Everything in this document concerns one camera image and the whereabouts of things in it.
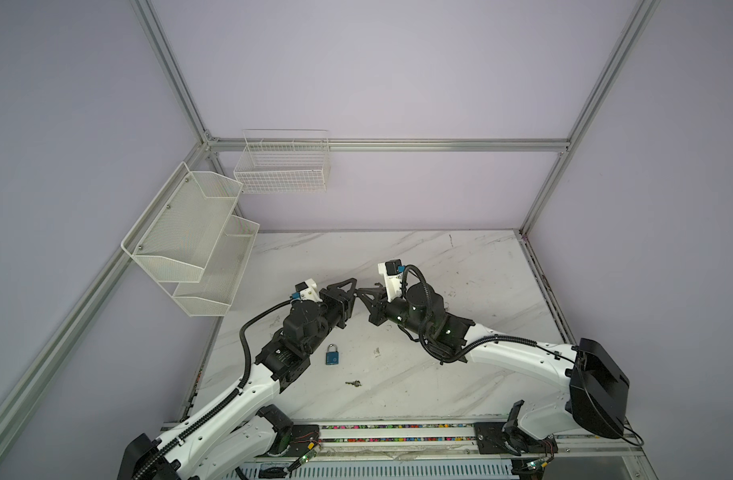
white marble surface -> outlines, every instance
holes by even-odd
[[[284,301],[294,285],[313,277],[319,288],[354,276],[359,286],[381,280],[379,262],[415,264],[448,310],[496,330],[561,342],[553,318],[511,230],[259,234],[233,310],[225,316],[195,400],[200,408],[241,376],[239,328]],[[247,330],[252,359],[281,327],[289,307]],[[395,325],[374,326],[356,301],[335,343],[340,364],[327,366],[319,348],[311,366],[276,405],[293,419],[428,418],[503,415],[521,398],[553,389],[538,380],[488,365],[439,366]],[[345,382],[361,381],[361,387]]]

robotic arm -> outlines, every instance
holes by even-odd
[[[378,283],[375,288],[356,289],[356,279],[348,279],[319,292],[316,283],[307,280],[296,286],[292,300],[248,321],[240,334],[244,377],[155,440],[144,434],[135,438],[124,452],[118,480],[212,480],[252,457],[282,454],[293,424],[273,401],[310,366],[310,355],[332,329],[345,328],[356,296],[366,305],[371,323],[396,323],[441,363],[491,363],[558,390],[536,402],[516,402],[506,422],[478,436],[479,446],[486,440],[498,447],[493,453],[520,456],[544,448],[551,434],[573,428],[605,438],[623,436],[630,382],[601,345],[587,339],[573,346],[509,336],[446,312],[443,298],[416,266],[391,260],[379,264],[378,271],[385,285]],[[409,273],[419,283],[408,287]],[[263,347],[252,367],[246,327],[288,304],[291,310],[283,328]],[[307,462],[318,448],[311,443],[309,451],[279,476]],[[530,462],[534,465],[527,467],[537,471],[549,461]]]
[[[342,289],[348,285],[349,290]],[[320,292],[313,280],[307,280],[296,286],[290,301],[248,321],[240,333],[244,377],[155,440],[145,434],[135,438],[124,451],[118,480],[210,480],[222,478],[246,459],[268,451],[282,453],[289,445],[292,422],[273,401],[310,366],[310,355],[334,327],[345,328],[355,289],[356,279]],[[246,327],[288,304],[292,307],[283,327],[251,366]],[[302,462],[315,453],[311,448]]]
[[[498,436],[489,438],[503,453],[520,456],[549,435],[573,428],[605,438],[623,436],[630,382],[599,343],[582,339],[578,346],[558,345],[509,336],[446,312],[443,298],[415,266],[391,260],[379,264],[378,271],[385,286],[356,291],[371,323],[396,323],[441,363],[491,363],[558,390],[536,402],[515,403]],[[419,283],[407,288],[410,272]]]

lavender wall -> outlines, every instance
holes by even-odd
[[[0,2],[0,404],[194,141],[127,0]],[[211,325],[133,266],[0,480],[115,478]]]
[[[659,477],[733,477],[733,2],[662,1],[531,242]]]
[[[635,0],[155,2],[219,137],[566,138]],[[232,170],[237,157],[222,154]],[[263,230],[513,228],[555,154],[337,153],[323,195],[246,195]]]

